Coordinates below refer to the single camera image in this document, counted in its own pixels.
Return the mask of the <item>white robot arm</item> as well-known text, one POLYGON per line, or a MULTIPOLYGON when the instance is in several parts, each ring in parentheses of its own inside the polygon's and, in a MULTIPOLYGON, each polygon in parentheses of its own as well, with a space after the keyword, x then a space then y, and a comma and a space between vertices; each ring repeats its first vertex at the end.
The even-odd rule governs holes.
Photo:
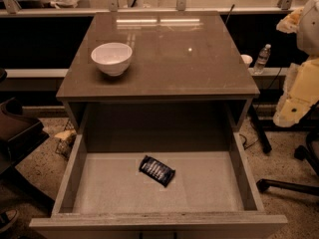
POLYGON ((319 101, 319 0, 309 0, 281 20, 276 29, 295 33, 297 47, 308 55, 300 66, 291 64, 273 117, 281 127, 291 127, 319 101))

